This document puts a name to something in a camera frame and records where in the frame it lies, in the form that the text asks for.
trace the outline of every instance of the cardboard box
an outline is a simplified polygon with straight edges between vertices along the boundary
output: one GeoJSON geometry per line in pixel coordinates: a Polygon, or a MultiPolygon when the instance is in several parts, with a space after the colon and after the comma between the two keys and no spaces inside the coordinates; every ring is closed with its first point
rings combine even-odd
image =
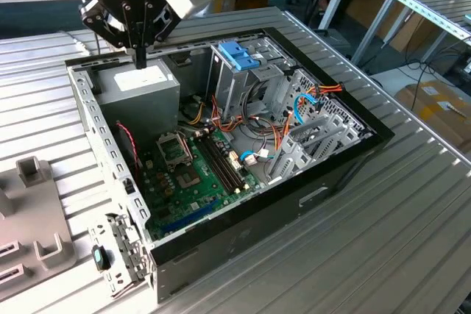
{"type": "MultiPolygon", "coordinates": [[[[415,84],[408,85],[396,94],[397,100],[409,110],[414,101],[415,87],[415,84]]],[[[436,80],[420,84],[414,113],[464,154],[471,151],[471,104],[448,86],[436,80]],[[450,109],[450,105],[466,118],[450,109]]]]}

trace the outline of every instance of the blue cable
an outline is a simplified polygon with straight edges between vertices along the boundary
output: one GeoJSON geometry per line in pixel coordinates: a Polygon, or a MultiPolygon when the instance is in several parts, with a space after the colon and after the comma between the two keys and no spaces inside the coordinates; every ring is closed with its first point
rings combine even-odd
{"type": "MultiPolygon", "coordinates": [[[[243,154],[241,154],[241,161],[245,160],[250,156],[251,154],[254,154],[255,156],[260,156],[259,154],[256,154],[254,151],[245,151],[243,154]]],[[[275,158],[275,156],[269,155],[266,158],[275,158]]]]}
{"type": "Polygon", "coordinates": [[[254,151],[245,151],[243,154],[241,154],[241,161],[245,160],[251,154],[254,154],[254,151]]]}
{"type": "Polygon", "coordinates": [[[311,95],[309,95],[309,94],[307,94],[307,93],[301,93],[298,97],[296,97],[296,98],[294,99],[294,116],[296,117],[296,119],[297,119],[301,124],[304,124],[304,122],[302,121],[301,115],[300,115],[300,113],[299,113],[298,110],[297,110],[297,102],[299,101],[299,99],[300,99],[301,97],[304,97],[305,99],[307,99],[307,100],[308,100],[310,103],[312,103],[312,104],[316,104],[316,103],[317,103],[317,100],[316,100],[313,96],[311,96],[311,95]]]}

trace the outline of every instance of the ram slot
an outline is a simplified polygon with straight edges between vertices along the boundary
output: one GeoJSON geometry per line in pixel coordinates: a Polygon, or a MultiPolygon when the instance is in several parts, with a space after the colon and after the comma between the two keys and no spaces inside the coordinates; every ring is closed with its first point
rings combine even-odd
{"type": "Polygon", "coordinates": [[[201,139],[197,147],[204,154],[206,162],[218,177],[227,193],[232,194],[236,189],[244,186],[244,182],[242,182],[210,138],[201,139]]]}

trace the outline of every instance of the blue drive bay latch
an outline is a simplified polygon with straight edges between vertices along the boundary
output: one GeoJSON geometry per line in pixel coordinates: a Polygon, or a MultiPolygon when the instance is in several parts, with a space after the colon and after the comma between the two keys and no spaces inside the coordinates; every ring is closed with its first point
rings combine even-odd
{"type": "Polygon", "coordinates": [[[239,71],[258,68],[260,66],[257,60],[250,57],[247,48],[240,46],[234,40],[220,43],[218,48],[239,71]]]}

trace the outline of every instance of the slotted metal surface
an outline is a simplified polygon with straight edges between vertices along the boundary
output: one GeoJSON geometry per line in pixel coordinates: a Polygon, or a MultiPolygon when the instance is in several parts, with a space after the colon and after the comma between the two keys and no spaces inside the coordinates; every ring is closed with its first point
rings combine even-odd
{"type": "Polygon", "coordinates": [[[471,14],[471,0],[398,0],[458,39],[471,44],[471,25],[464,16],[471,14]]]}
{"type": "MultiPolygon", "coordinates": [[[[157,308],[142,285],[119,300],[90,257],[87,225],[113,211],[63,61],[70,38],[0,42],[0,168],[51,162],[79,262],[0,304],[0,313],[453,313],[471,290],[470,163],[289,14],[275,8],[181,23],[170,41],[274,26],[396,134],[308,215],[157,308]]],[[[76,32],[93,49],[90,32],[76,32]]]]}

